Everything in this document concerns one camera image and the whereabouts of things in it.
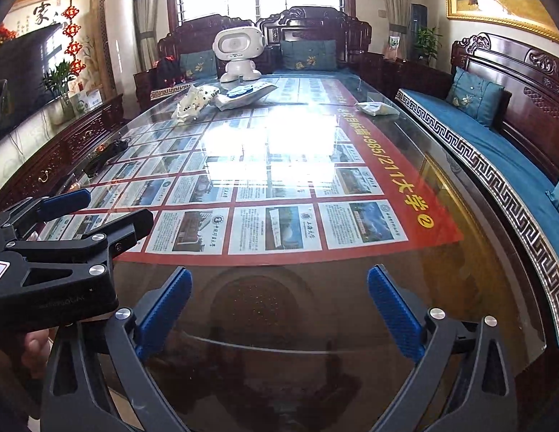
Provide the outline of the left hand of person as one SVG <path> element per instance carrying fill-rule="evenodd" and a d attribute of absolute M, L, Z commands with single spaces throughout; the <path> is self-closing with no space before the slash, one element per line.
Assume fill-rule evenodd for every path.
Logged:
<path fill-rule="evenodd" d="M 22 364 L 32 378 L 42 378 L 51 353 L 49 330 L 27 333 L 23 339 Z"/>

